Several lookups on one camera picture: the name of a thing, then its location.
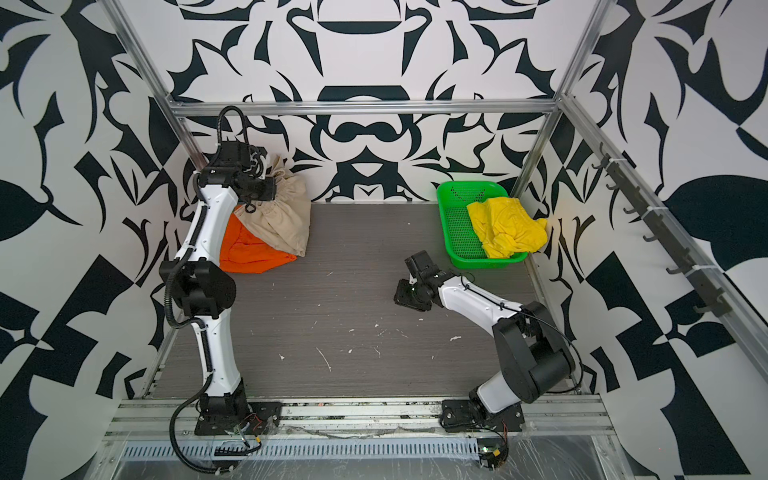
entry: white wall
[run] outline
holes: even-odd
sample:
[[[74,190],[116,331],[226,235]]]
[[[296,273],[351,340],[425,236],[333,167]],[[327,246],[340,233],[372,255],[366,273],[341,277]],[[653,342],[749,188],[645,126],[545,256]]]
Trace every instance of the white wall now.
[[[686,230],[766,315],[765,2],[620,0],[575,88]],[[524,195],[551,306],[641,478],[765,478],[768,385],[567,119]]]
[[[551,98],[594,6],[594,0],[123,3],[172,95],[222,102]],[[229,130],[239,132],[240,122],[230,121]],[[206,153],[215,151],[212,122],[190,122]],[[314,200],[398,202],[435,200],[436,185],[447,180],[511,188],[541,115],[250,122],[251,142],[287,158]]]
[[[191,163],[101,7],[0,2],[3,478],[94,454],[164,337]]]

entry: cloth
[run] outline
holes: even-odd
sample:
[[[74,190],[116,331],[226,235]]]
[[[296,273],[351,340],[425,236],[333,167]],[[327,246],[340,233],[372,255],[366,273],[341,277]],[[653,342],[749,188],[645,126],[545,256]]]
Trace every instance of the cloth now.
[[[256,211],[249,214],[245,206],[235,215],[256,237],[270,247],[298,257],[306,254],[310,239],[310,199],[302,177],[294,176],[277,158],[271,175],[275,177],[277,193],[271,202],[257,202]]]
[[[275,250],[255,237],[234,214],[230,215],[219,255],[222,270],[229,273],[264,273],[295,259],[296,255]]]
[[[547,243],[547,220],[532,220],[517,198],[489,198],[467,205],[467,210],[488,258],[535,252]]]

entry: yellow shirt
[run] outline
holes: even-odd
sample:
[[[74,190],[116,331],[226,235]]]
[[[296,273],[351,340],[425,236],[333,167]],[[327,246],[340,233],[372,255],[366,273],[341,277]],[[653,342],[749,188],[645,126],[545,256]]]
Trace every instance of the yellow shirt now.
[[[547,243],[547,220],[532,220],[517,198],[489,198],[467,205],[467,210],[488,258],[535,252]]]

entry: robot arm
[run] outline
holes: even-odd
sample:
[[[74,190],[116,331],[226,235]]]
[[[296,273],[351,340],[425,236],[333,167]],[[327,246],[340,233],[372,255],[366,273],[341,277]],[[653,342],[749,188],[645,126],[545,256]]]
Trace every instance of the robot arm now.
[[[470,394],[479,425],[520,401],[534,402],[574,370],[565,337],[540,303],[504,300],[464,276],[440,270],[425,251],[406,259],[406,265],[410,279],[400,280],[395,303],[422,312],[432,304],[454,310],[494,337],[501,371]],[[528,337],[535,338],[530,346]]]
[[[243,125],[245,143],[221,140],[221,121],[235,110]],[[179,449],[175,422],[180,411],[200,400],[196,435],[220,435],[242,432],[240,426],[251,413],[243,380],[235,364],[230,334],[230,307],[235,300],[234,280],[219,268],[221,244],[233,209],[245,204],[246,211],[255,211],[253,202],[275,198],[275,180],[265,176],[262,158],[266,151],[248,143],[247,119],[236,107],[226,107],[218,117],[219,149],[214,159],[193,179],[197,194],[197,210],[193,227],[175,258],[160,265],[165,282],[164,312],[168,324],[179,329],[192,325],[197,337],[203,366],[203,388],[183,402],[170,418],[170,443],[177,457],[199,473],[218,474],[221,467],[196,465]],[[178,322],[174,315],[176,303],[186,320]],[[251,448],[244,436],[245,449],[238,455],[248,455],[259,449]]]

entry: green plastic basket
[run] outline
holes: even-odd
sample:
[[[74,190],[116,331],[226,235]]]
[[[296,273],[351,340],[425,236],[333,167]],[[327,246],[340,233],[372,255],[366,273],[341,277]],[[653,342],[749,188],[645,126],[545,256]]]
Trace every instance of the green plastic basket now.
[[[515,253],[509,258],[488,258],[469,219],[467,205],[488,198],[507,197],[499,184],[484,181],[445,182],[437,187],[445,249],[457,268],[502,268],[525,260],[528,252]]]

